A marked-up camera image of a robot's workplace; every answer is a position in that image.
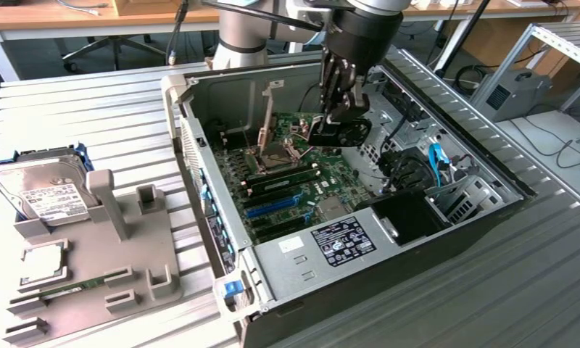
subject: metal rack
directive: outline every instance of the metal rack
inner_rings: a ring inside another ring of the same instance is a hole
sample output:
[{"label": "metal rack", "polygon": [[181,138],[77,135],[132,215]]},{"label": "metal rack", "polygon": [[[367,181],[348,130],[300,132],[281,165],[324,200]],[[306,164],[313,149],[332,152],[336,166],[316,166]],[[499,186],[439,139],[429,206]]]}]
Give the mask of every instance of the metal rack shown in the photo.
[{"label": "metal rack", "polygon": [[[580,64],[580,22],[531,24],[520,36],[519,41],[513,45],[513,49],[509,51],[508,56],[504,58],[501,66],[493,73],[492,79],[487,81],[487,87],[473,95],[471,99],[472,105],[481,105],[481,103],[487,101],[503,74],[512,67],[516,58],[520,56],[520,53],[524,51],[532,38],[537,38]],[[560,109],[565,110],[579,97],[580,87],[563,103]]]}]

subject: hard drive label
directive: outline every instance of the hard drive label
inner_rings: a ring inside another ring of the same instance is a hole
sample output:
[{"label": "hard drive label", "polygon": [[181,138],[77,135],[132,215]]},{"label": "hard drive label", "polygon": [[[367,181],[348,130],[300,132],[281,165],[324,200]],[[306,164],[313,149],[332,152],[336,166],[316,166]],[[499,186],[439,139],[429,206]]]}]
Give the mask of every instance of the hard drive label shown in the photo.
[{"label": "hard drive label", "polygon": [[332,223],[312,231],[310,234],[332,267],[337,267],[376,250],[355,217]]},{"label": "hard drive label", "polygon": [[86,204],[73,183],[22,191],[21,196],[42,221],[86,213]]}]

